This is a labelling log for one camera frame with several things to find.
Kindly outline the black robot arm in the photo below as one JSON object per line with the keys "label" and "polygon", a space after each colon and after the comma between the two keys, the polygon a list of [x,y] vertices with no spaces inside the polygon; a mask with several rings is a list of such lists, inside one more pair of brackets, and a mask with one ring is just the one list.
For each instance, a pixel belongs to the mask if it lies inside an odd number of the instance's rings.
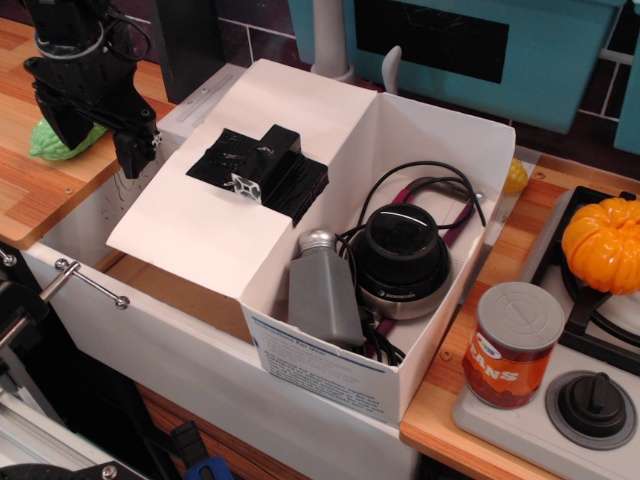
{"label": "black robot arm", "polygon": [[59,140],[78,147],[93,126],[114,131],[117,160],[136,179],[155,159],[156,113],[134,86],[144,55],[131,31],[138,26],[109,1],[26,1],[40,55],[24,63],[35,98]]}

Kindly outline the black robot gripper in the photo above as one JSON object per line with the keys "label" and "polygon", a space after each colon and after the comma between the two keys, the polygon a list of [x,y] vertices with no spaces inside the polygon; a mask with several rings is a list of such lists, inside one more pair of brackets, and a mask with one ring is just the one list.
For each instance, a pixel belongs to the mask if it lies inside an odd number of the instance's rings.
{"label": "black robot gripper", "polygon": [[127,179],[156,158],[156,113],[134,86],[137,63],[129,28],[38,28],[40,55],[25,61],[36,101],[59,140],[76,149],[95,123],[115,131]]}

